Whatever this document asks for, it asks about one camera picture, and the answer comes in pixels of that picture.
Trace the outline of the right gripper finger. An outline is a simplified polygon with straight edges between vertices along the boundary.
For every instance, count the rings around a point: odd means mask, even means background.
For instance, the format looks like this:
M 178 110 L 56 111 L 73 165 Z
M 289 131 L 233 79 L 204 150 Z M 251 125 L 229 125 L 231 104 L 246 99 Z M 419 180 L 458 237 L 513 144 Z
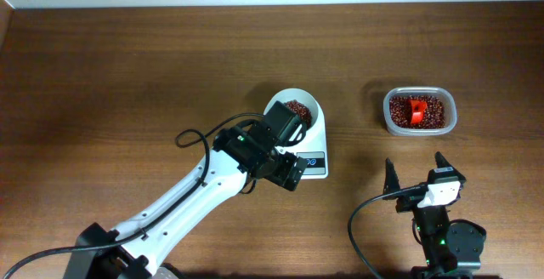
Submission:
M 400 190 L 400 182 L 395 171 L 393 162 L 387 158 L 385 160 L 385 180 L 383 185 L 383 193 L 390 194 Z
M 437 151 L 434 154 L 434 160 L 437 168 L 453 168 L 440 151 Z

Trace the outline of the orange plastic measuring scoop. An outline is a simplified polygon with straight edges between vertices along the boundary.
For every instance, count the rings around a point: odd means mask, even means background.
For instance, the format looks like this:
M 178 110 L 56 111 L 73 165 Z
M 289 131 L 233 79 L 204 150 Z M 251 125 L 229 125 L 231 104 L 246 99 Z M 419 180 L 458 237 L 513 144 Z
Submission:
M 411 105 L 411 125 L 422 122 L 428 103 L 423 100 L 410 100 Z

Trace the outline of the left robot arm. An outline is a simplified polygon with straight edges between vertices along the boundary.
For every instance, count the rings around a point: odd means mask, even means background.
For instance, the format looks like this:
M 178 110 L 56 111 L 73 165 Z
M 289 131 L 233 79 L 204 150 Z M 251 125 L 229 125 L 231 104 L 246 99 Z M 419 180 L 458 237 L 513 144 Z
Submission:
M 236 125 L 219 126 L 205 156 L 181 181 L 140 214 L 111 231 L 90 225 L 78 238 L 88 252 L 73 253 L 66 278 L 153 278 L 177 244 L 218 205 L 250 182 L 267 179 L 294 191 L 307 163 L 288 151 L 306 136 L 308 122 L 280 101 Z

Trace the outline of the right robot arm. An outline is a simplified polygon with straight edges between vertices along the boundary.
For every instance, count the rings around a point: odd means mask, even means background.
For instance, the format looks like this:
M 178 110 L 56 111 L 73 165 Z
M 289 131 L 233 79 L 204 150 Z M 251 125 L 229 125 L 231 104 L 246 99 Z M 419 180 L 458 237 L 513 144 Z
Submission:
M 413 214 L 412 232 L 426 264 L 411 269 L 413 278 L 472 278 L 481 267 L 486 230 L 465 219 L 451 220 L 447 208 L 460 199 L 466 178 L 436 152 L 437 167 L 427 180 L 402 189 L 391 160 L 385 161 L 383 193 L 395 200 L 398 213 Z

